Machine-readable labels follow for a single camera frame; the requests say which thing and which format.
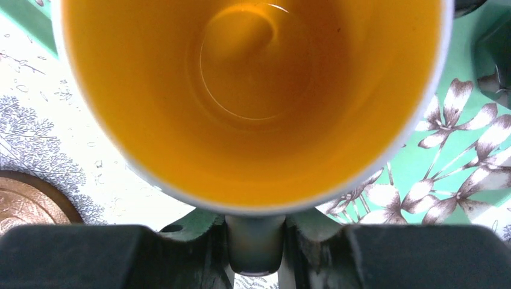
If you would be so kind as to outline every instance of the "brown round object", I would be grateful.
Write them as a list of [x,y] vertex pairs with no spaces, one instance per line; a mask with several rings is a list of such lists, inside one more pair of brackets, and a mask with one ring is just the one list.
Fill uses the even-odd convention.
[[34,176],[0,171],[0,235],[19,225],[71,223],[83,220],[62,192]]

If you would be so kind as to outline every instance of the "wooden plate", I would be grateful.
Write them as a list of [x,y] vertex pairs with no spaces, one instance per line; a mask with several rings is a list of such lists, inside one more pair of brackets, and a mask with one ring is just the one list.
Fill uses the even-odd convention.
[[29,224],[83,223],[69,199],[31,175],[0,171],[0,235]]

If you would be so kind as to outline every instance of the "yellow mug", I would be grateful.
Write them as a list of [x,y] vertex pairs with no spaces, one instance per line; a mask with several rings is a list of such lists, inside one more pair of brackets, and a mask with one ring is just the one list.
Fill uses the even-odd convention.
[[60,0],[59,56],[119,149],[176,199],[303,210],[403,145],[447,56],[451,0]]

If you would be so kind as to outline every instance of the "white rim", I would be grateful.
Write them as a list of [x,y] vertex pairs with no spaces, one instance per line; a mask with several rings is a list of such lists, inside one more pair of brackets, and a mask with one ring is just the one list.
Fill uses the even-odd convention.
[[[58,56],[61,62],[64,64],[64,68],[76,79],[73,69],[69,64],[69,56],[67,54],[66,43],[64,42],[63,31],[62,31],[62,14],[61,14],[61,0],[53,0],[51,3],[51,18],[52,27],[55,38],[55,44],[57,46]],[[210,202],[209,200],[203,200],[197,197],[191,197],[179,190],[174,189],[171,185],[162,182],[149,172],[147,172],[137,162],[131,160],[131,158],[125,153],[120,151],[126,161],[130,164],[133,170],[145,181],[151,185],[157,187],[165,194],[176,198],[189,205],[205,208],[211,211],[216,211],[222,214],[234,214],[239,216],[270,216],[276,214],[289,214],[297,211],[303,211],[324,204],[330,200],[335,199],[349,191],[355,189],[364,180],[370,177],[375,171],[383,167],[387,161],[392,159],[397,154],[401,146],[408,140],[414,131],[417,123],[423,118],[424,111],[429,105],[431,98],[436,92],[437,85],[442,76],[442,70],[447,59],[447,53],[449,50],[449,42],[451,38],[451,30],[454,18],[454,1],[443,0],[443,14],[442,14],[442,25],[440,26],[441,35],[440,42],[436,51],[436,61],[433,67],[433,73],[430,77],[430,81],[425,89],[422,101],[418,105],[417,109],[413,113],[413,116],[408,121],[407,125],[398,135],[398,137],[392,142],[392,144],[385,150],[385,152],[377,158],[373,164],[367,167],[362,173],[348,181],[345,184],[338,185],[335,189],[330,190],[328,193],[322,194],[320,197],[312,199],[307,202],[296,202],[292,205],[279,206],[279,207],[266,207],[261,209],[254,208],[242,208],[242,207],[228,207],[223,204]],[[81,95],[84,95],[81,91],[80,86],[77,86],[78,91]],[[86,105],[90,110],[90,105],[85,101]]]

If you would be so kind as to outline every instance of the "tablecloth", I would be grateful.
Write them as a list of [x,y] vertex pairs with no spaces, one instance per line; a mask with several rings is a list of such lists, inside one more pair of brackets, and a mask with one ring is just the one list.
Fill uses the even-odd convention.
[[[320,211],[340,223],[475,223],[511,241],[511,111],[478,91],[468,61],[482,13],[456,20],[437,94],[398,155]],[[159,230],[193,209],[129,170],[59,61],[3,17],[0,52],[0,169],[50,182],[89,224]],[[278,288],[275,275],[236,286]]]

